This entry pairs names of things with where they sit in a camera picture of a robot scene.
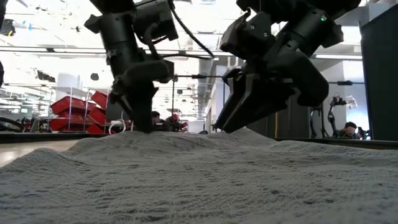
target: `wall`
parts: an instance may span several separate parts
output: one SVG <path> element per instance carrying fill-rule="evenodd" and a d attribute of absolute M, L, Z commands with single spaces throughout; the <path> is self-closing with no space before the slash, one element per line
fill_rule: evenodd
<path fill-rule="evenodd" d="M 188 132 L 199 133 L 203 131 L 203 125 L 205 121 L 189 121 L 188 122 Z"/>
<path fill-rule="evenodd" d="M 398 4 L 362 29 L 362 54 L 372 138 L 398 141 Z"/>
<path fill-rule="evenodd" d="M 344 61 L 343 67 L 345 80 L 364 82 L 363 63 L 361 61 Z M 364 130 L 368 130 L 368 104 L 366 101 L 365 85 L 345 86 L 345 94 L 346 96 L 353 96 L 358 105 L 357 108 L 346 110 L 347 121 L 352 121 Z"/>
<path fill-rule="evenodd" d="M 226 66 L 222 66 L 222 65 L 217 65 L 216 66 L 216 75 L 217 76 L 222 76 L 224 75 L 224 73 L 227 71 L 227 67 Z M 213 130 L 210 128 L 208 129 L 208 123 L 210 124 L 215 124 L 218 116 L 221 113 L 221 110 L 224 107 L 224 103 L 225 101 L 228 99 L 229 97 L 229 86 L 228 85 L 224 85 L 224 81 L 220 78 L 217 78 L 215 80 L 215 83 L 213 85 L 213 88 L 211 89 L 211 95 L 210 95 L 210 100 L 207 106 L 207 121 L 206 122 L 206 130 L 210 132 L 213 132 Z"/>

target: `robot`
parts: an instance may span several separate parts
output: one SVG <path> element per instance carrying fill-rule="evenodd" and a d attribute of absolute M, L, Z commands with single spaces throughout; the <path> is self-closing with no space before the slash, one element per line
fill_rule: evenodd
<path fill-rule="evenodd" d="M 333 130 L 332 137 L 333 138 L 338 138 L 339 130 L 336 128 L 336 119 L 335 115 L 333 114 L 333 110 L 335 109 L 335 106 L 346 106 L 347 108 L 354 109 L 358 105 L 356 103 L 356 100 L 353 98 L 353 96 L 347 96 L 347 97 L 340 97 L 340 96 L 334 96 L 331 99 L 331 102 L 329 104 L 329 111 L 328 111 L 328 121 L 330 123 L 330 126 Z M 318 112 L 318 115 L 321 116 L 321 107 L 314 107 L 310 109 L 310 128 L 311 128 L 311 138 L 316 138 L 317 137 L 317 132 L 315 131 L 315 128 L 313 126 L 313 113 L 314 111 Z M 326 136 L 330 137 L 330 135 L 326 132 L 325 129 L 321 129 L 321 132 Z"/>
<path fill-rule="evenodd" d="M 180 23 L 172 0 L 90 0 L 102 16 L 91 17 L 85 27 L 100 33 L 114 82 L 111 102 L 118 102 L 134 121 L 138 131 L 152 131 L 153 81 L 174 79 L 174 64 L 156 52 L 155 44 L 178 38 L 172 16 Z M 224 33 L 220 49 L 243 60 L 223 76 L 230 96 L 215 124 L 227 133 L 265 116 L 286 109 L 286 100 L 296 92 L 297 103 L 319 106 L 328 95 L 328 83 L 309 61 L 319 46 L 330 47 L 343 41 L 335 19 L 355 9 L 360 0 L 237 0 L 244 15 Z M 254 11 L 256 15 L 247 21 Z M 276 35 L 271 25 L 285 21 Z M 192 33 L 181 24 L 184 30 Z M 146 44 L 151 54 L 137 46 Z M 211 59 L 213 54 L 202 44 Z"/>

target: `ceiling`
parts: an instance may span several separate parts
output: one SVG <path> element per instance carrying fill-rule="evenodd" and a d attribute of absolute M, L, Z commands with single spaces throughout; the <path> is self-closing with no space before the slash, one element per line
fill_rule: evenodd
<path fill-rule="evenodd" d="M 188 3 L 175 1 L 176 12 L 182 21 L 210 50 L 218 51 L 218 42 L 226 28 L 242 12 L 231 0 L 201 0 Z M 9 0 L 6 18 L 13 19 L 16 27 L 14 36 L 0 35 L 0 46 L 14 47 L 46 47 L 46 48 L 96 48 L 102 49 L 100 35 L 96 35 L 83 27 L 90 14 L 99 16 L 100 13 L 89 0 Z M 276 34 L 283 23 L 272 26 Z M 193 43 L 183 29 L 175 22 L 179 39 L 163 41 L 157 44 L 158 50 L 201 50 Z M 317 54 L 350 54 L 361 55 L 358 46 L 361 36 L 357 27 L 344 27 L 346 41 L 329 49 L 319 48 Z M 104 55 L 72 55 L 44 54 L 33 52 L 9 53 L 1 52 L 2 62 L 6 61 L 5 77 L 9 83 L 31 83 L 38 81 L 31 75 L 33 68 L 46 71 L 57 76 L 59 72 L 79 74 L 85 80 L 85 86 L 108 87 L 113 76 L 106 66 Z M 192 75 L 197 73 L 211 74 L 211 62 L 197 59 L 175 58 L 177 75 Z M 313 60 L 313 63 L 323 70 L 330 66 L 329 60 Z M 91 73 L 98 73 L 99 80 L 90 80 Z M 175 84 L 177 89 L 182 89 L 183 94 L 175 91 L 175 108 L 179 108 L 190 117 L 201 117 L 203 107 L 210 99 L 211 84 L 213 80 L 192 80 L 180 78 Z M 154 108 L 167 111 L 171 108 L 172 83 L 162 85 L 154 98 Z"/>

